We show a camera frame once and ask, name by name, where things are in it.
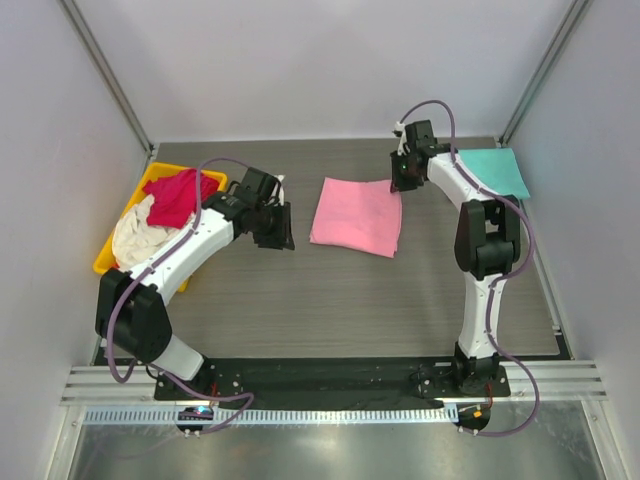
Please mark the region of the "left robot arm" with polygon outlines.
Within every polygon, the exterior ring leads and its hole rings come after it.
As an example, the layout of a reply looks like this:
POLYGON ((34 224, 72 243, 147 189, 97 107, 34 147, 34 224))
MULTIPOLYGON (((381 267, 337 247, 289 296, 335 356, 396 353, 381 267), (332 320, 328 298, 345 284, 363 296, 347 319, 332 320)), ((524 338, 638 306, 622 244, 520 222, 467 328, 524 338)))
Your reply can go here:
POLYGON ((202 195, 201 180, 197 172, 193 218, 167 246, 129 270, 111 268, 102 275, 95 323, 117 382, 130 378, 115 364, 114 351, 121 349, 193 400, 210 393, 214 370, 202 353, 174 333, 167 313, 174 294, 203 263, 241 235, 251 235, 259 248, 295 247, 291 204, 284 198, 280 178, 249 167, 241 181, 208 197, 202 195))

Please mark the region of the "red t shirt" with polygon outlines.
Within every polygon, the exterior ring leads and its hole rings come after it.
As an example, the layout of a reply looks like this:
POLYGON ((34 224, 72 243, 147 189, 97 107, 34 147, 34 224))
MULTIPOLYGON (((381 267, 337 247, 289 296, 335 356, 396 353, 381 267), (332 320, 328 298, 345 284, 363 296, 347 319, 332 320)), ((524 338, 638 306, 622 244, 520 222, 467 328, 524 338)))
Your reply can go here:
POLYGON ((154 200, 147 216, 147 224, 153 227, 182 229, 197 207, 196 169, 148 181, 143 187, 146 195, 154 200))

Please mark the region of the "folded teal t shirt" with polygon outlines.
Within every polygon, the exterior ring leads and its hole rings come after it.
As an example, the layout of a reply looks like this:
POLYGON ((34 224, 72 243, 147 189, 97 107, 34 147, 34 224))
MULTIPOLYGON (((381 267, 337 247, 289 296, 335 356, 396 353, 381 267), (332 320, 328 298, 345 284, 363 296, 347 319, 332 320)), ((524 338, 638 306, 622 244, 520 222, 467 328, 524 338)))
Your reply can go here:
POLYGON ((463 149, 459 155, 466 169, 495 193, 519 200, 531 197, 512 149, 463 149))

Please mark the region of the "yellow plastic bin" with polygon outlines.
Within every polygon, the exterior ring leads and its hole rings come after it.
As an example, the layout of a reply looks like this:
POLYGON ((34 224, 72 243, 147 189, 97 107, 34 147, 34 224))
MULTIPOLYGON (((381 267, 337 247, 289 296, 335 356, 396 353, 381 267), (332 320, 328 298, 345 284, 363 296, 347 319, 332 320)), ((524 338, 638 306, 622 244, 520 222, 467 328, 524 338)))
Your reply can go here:
POLYGON ((102 275, 146 262, 195 219, 196 170, 153 163, 145 171, 93 264, 102 275))

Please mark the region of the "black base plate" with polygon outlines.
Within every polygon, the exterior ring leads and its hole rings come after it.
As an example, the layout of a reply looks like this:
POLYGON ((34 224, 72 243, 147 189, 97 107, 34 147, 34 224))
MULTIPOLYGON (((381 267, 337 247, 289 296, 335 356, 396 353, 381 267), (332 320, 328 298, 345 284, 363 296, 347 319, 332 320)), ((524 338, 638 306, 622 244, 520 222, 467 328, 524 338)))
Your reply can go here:
POLYGON ((254 394, 258 410, 376 411, 435 408, 447 398, 506 398, 505 368, 459 382, 446 357, 218 358, 188 386, 211 396, 254 394))

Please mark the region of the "aluminium front rail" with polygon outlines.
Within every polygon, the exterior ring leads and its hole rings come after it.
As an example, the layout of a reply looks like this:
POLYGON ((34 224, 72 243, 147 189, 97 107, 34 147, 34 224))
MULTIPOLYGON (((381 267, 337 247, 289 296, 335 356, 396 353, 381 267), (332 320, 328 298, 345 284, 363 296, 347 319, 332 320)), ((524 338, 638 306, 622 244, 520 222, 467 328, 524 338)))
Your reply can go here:
MULTIPOLYGON (((594 362, 589 360, 534 360, 523 367, 503 364, 515 401, 531 401, 534 391, 530 377, 538 385, 542 401, 607 398, 604 383, 594 362)), ((64 406, 145 405, 154 402, 155 382, 138 367, 131 379, 116 382, 106 366, 74 367, 66 380, 60 403, 64 406)))

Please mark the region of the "white t shirt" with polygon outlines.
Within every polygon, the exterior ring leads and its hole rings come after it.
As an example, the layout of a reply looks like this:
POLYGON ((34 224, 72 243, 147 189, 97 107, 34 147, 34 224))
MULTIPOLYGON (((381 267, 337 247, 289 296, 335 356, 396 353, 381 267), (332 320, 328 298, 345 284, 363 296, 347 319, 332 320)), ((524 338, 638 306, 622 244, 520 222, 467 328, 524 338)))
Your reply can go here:
POLYGON ((152 195, 147 195, 141 202, 134 204, 115 226, 111 249, 115 264, 121 271, 129 270, 147 260, 180 232, 176 228, 147 224, 153 200, 152 195))

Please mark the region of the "left aluminium frame post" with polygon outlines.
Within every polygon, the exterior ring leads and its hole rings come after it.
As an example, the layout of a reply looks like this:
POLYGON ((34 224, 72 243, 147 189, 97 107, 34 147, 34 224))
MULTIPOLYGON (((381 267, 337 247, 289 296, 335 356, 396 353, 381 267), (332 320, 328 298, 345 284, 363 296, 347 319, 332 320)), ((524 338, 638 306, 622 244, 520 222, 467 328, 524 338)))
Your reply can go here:
POLYGON ((154 144, 150 140, 142 123, 135 113, 132 104, 130 103, 77 2, 74 0, 58 0, 57 4, 63 11, 72 30, 77 35, 89 59, 98 71, 99 76, 114 100, 117 108, 121 112, 126 124, 142 147, 146 156, 150 158, 154 152, 154 144))

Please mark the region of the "aluminium frame post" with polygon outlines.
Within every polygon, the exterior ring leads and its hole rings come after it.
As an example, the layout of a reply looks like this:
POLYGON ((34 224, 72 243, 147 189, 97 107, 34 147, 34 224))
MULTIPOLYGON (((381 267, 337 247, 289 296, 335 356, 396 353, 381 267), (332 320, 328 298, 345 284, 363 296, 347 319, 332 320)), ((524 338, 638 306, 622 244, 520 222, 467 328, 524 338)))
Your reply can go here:
POLYGON ((533 104, 551 73, 569 45, 571 38, 578 30, 593 2, 591 0, 572 0, 556 28, 543 56, 538 62, 528 81, 516 107, 506 124, 503 133, 497 138, 501 147, 509 146, 519 127, 533 107, 533 104))
POLYGON ((77 2, 74 0, 58 0, 57 4, 63 11, 72 30, 77 35, 89 59, 98 71, 99 76, 114 100, 117 108, 121 112, 126 124, 142 147, 146 156, 150 158, 154 152, 154 144, 150 140, 142 123, 135 113, 132 104, 130 103, 77 2))

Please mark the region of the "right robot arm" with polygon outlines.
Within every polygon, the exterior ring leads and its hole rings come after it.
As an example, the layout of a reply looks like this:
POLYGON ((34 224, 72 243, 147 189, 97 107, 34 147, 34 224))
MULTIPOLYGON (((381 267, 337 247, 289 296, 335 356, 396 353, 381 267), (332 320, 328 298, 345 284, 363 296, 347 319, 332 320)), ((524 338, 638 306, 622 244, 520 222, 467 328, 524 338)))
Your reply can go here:
POLYGON ((520 218, 466 168, 449 143, 438 142, 430 121, 398 122, 393 133, 399 144, 390 154, 390 190, 411 191, 430 182, 458 212, 454 257, 464 274, 465 307, 445 381, 462 395, 479 396, 498 378, 502 283, 520 257, 520 218))

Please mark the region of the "pink t shirt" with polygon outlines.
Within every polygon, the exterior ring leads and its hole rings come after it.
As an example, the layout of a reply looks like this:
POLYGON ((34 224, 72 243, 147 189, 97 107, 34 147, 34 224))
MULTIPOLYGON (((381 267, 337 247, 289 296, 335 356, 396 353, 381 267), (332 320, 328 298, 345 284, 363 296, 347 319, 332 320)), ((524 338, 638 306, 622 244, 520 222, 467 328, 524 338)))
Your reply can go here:
POLYGON ((386 258, 395 256, 402 226, 402 201, 389 180, 325 178, 310 242, 386 258))

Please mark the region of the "right aluminium frame post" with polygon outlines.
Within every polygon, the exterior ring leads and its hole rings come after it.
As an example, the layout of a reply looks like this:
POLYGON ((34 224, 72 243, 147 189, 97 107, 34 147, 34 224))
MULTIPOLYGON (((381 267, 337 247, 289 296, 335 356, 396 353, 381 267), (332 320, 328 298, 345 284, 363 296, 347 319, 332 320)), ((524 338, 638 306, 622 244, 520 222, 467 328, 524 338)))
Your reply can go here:
POLYGON ((506 124, 503 133, 497 138, 501 147, 509 146, 519 127, 533 107, 533 104, 551 73, 569 45, 571 38, 578 30, 593 2, 591 0, 572 0, 556 28, 543 56, 538 62, 528 81, 516 107, 506 124))

